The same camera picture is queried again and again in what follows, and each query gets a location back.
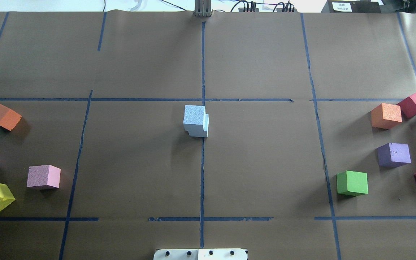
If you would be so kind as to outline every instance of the orange cube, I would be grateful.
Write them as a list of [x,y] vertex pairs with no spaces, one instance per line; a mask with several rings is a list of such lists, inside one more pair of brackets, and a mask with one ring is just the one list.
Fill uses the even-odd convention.
[[402,123],[401,107],[398,105],[381,103],[371,114],[373,127],[391,129]]
[[22,118],[14,110],[0,104],[0,126],[11,131]]

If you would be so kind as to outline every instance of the green cube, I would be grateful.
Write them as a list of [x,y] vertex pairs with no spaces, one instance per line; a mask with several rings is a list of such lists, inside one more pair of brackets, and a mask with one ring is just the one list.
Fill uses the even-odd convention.
[[338,194],[359,196],[368,194],[367,173],[345,171],[337,174]]

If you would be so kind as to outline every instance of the white plastic mount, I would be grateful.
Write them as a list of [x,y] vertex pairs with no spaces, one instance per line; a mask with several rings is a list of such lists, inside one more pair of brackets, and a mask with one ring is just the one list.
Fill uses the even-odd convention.
[[248,250],[241,248],[157,250],[153,260],[248,260]]

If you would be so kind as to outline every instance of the white label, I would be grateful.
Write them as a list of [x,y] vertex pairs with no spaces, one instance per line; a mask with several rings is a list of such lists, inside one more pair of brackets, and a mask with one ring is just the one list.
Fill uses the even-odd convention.
[[333,5],[333,10],[337,10],[339,12],[352,12],[350,3],[332,2],[332,5]]

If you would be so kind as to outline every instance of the stacked blue blocks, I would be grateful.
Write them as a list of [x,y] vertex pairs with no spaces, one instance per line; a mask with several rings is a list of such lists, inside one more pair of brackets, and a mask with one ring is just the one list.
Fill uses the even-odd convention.
[[378,164],[395,168],[411,163],[409,145],[402,143],[387,143],[377,148]]
[[208,137],[208,114],[202,105],[186,105],[184,110],[184,129],[190,137]]

